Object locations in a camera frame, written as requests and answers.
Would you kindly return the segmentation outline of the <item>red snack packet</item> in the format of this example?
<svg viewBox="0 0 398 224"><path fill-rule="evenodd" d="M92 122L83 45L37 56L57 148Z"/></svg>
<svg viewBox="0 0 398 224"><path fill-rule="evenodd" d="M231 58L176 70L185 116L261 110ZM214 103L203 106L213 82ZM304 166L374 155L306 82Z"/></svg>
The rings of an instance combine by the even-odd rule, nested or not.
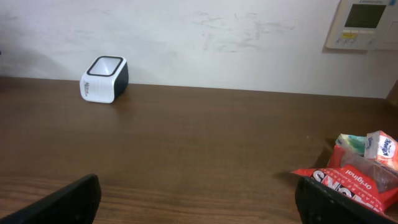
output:
<svg viewBox="0 0 398 224"><path fill-rule="evenodd" d="M298 169L293 173L310 177L379 213L397 202L395 173L338 145L326 168Z"/></svg>

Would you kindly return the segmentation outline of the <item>orange tissue packet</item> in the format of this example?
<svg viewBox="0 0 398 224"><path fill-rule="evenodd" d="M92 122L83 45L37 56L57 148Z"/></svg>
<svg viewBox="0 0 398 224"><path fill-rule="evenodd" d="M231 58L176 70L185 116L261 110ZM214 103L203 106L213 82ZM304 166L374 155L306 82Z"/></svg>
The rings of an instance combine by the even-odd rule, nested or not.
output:
<svg viewBox="0 0 398 224"><path fill-rule="evenodd" d="M364 157L397 171L397 141L383 131L368 133Z"/></svg>

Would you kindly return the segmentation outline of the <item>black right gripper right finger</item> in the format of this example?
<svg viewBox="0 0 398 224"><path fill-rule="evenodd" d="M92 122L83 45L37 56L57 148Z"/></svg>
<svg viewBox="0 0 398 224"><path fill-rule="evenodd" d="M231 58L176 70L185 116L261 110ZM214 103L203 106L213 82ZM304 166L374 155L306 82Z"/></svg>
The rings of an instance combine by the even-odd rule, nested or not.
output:
<svg viewBox="0 0 398 224"><path fill-rule="evenodd" d="M295 203L303 224L397 224L309 177L298 181Z"/></svg>

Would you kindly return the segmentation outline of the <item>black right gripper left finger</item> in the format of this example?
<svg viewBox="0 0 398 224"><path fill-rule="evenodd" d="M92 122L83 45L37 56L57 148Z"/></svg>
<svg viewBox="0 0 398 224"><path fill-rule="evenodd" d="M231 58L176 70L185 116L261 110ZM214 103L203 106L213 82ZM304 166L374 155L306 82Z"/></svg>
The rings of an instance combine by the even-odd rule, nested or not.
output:
<svg viewBox="0 0 398 224"><path fill-rule="evenodd" d="M100 200L98 176L89 174L1 218L1 224L92 224Z"/></svg>

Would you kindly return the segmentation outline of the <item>teal tissue packet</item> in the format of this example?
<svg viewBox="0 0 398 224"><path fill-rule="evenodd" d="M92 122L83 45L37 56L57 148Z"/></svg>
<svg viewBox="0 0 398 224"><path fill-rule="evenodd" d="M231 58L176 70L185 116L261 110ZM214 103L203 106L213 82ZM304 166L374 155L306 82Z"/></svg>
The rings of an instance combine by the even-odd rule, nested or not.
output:
<svg viewBox="0 0 398 224"><path fill-rule="evenodd" d="M350 150L360 156L364 156L366 146L365 136L340 134L335 143L346 150Z"/></svg>

